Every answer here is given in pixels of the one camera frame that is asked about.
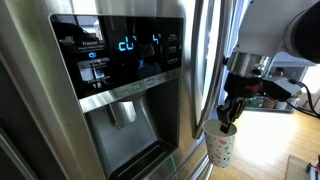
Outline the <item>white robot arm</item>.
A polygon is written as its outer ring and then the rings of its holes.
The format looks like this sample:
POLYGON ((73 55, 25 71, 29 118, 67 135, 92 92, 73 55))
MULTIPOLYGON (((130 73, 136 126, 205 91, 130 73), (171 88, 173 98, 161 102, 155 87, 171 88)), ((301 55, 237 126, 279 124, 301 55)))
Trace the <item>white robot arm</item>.
POLYGON ((280 52, 320 61, 320 0, 243 0, 231 21, 227 97, 217 108, 223 133, 230 131, 249 98, 261 94, 285 101, 302 88, 297 81, 264 74, 263 61, 280 52))

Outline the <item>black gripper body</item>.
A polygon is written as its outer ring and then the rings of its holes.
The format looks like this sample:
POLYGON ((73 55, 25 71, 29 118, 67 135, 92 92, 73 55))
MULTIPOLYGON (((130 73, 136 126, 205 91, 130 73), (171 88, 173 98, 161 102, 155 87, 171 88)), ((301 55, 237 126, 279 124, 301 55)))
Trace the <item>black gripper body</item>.
POLYGON ((259 78, 247 78, 229 73, 224 90, 228 93, 227 98, 231 100, 251 98, 258 93, 262 85, 263 83, 259 78))

